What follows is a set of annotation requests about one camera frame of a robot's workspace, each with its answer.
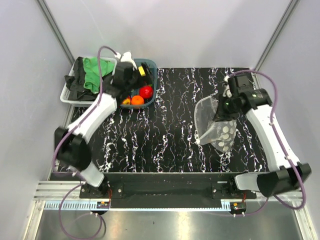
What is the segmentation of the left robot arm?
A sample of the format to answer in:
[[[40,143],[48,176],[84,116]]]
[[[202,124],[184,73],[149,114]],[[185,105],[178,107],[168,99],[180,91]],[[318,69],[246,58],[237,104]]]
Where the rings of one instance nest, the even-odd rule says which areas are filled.
[[[146,62],[112,62],[112,69],[103,69],[104,61],[97,59],[96,77],[98,94],[90,107],[67,127],[58,127],[54,132],[52,160],[59,160],[69,167],[81,180],[89,184],[90,192],[97,198],[108,193],[104,174],[92,159],[89,141],[98,127],[112,115],[129,97],[131,91],[148,87],[155,79]]]

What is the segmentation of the red fake apple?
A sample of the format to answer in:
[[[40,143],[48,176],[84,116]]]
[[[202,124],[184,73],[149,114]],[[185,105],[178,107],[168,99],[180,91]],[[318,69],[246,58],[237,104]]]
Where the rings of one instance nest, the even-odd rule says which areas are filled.
[[[139,95],[143,98],[143,99],[150,99],[154,94],[154,90],[151,86],[146,85],[143,86],[139,89]]]

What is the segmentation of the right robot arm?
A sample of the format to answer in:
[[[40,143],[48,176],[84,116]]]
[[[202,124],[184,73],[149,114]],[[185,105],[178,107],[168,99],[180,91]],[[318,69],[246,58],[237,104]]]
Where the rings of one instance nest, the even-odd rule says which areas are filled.
[[[312,170],[309,164],[301,163],[290,148],[275,116],[276,100],[271,100],[263,88],[250,86],[249,70],[241,70],[224,78],[224,91],[218,97],[218,105],[213,123],[220,131],[217,144],[222,151],[227,151],[227,144],[232,142],[232,121],[239,113],[246,116],[253,126],[263,147],[267,173],[241,173],[227,185],[228,195],[239,198],[245,191],[255,191],[264,197],[272,197],[286,192],[301,190],[304,181]]]

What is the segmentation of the red yellow fake peach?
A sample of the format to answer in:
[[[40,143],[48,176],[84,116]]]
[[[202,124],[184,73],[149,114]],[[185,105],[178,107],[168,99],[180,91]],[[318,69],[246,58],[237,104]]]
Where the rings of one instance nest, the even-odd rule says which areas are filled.
[[[131,98],[127,97],[123,100],[122,105],[130,105],[131,104]]]

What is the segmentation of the orange fake fruit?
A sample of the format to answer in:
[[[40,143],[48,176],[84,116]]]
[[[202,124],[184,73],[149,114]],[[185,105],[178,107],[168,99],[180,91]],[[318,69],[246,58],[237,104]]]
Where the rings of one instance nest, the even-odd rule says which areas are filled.
[[[143,105],[145,103],[145,100],[140,95],[135,95],[131,98],[131,105]]]

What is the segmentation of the clear polka dot zip bag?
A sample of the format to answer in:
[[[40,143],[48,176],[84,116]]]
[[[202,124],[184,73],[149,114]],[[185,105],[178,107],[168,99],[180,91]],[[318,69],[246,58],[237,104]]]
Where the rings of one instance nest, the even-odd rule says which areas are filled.
[[[197,133],[195,137],[198,145],[211,144],[216,150],[227,153],[232,150],[237,122],[231,120],[219,120],[218,100],[207,96],[195,105],[194,126]]]

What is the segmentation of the yellow fake lemon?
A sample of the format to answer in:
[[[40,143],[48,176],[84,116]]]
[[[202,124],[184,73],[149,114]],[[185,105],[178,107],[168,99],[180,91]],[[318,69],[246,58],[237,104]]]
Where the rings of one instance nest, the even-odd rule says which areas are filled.
[[[138,67],[138,71],[139,71],[141,77],[144,77],[146,75],[146,72],[145,72],[142,65]]]

